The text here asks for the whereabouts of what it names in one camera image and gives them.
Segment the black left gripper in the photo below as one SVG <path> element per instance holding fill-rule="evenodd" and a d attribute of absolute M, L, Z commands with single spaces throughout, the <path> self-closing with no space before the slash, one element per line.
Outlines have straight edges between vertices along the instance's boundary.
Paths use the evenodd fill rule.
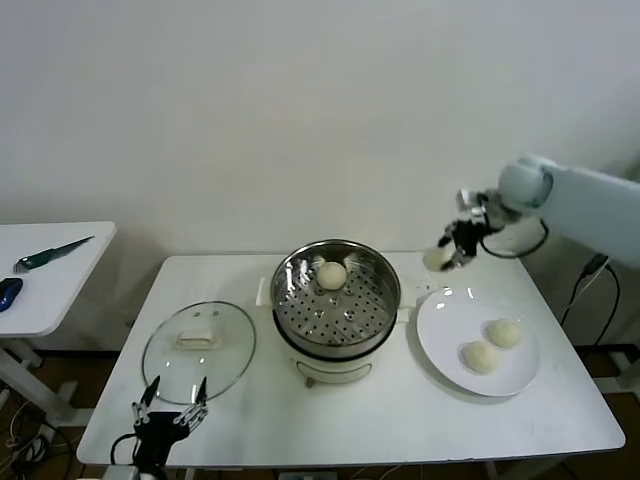
<path fill-rule="evenodd" d="M 142 467 L 164 467 L 173 445 L 190 434 L 187 425 L 199 425 L 208 414 L 207 378 L 204 377 L 195 400 L 181 415 L 178 412 L 149 412 L 156 397 L 160 376 L 147 386 L 138 402 L 133 402 L 134 431 L 139 446 L 133 455 L 133 464 Z"/>

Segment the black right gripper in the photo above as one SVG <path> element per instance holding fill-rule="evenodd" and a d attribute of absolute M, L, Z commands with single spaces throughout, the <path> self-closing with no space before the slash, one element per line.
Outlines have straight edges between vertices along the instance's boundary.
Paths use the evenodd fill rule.
<path fill-rule="evenodd" d="M 488 235 L 485 223 L 472 220 L 456 220 L 444 229 L 443 235 L 437 242 L 438 248 L 445 248 L 452 244 L 456 250 L 442 264 L 443 271 L 460 269 L 469 264 L 477 255 L 478 245 Z"/>

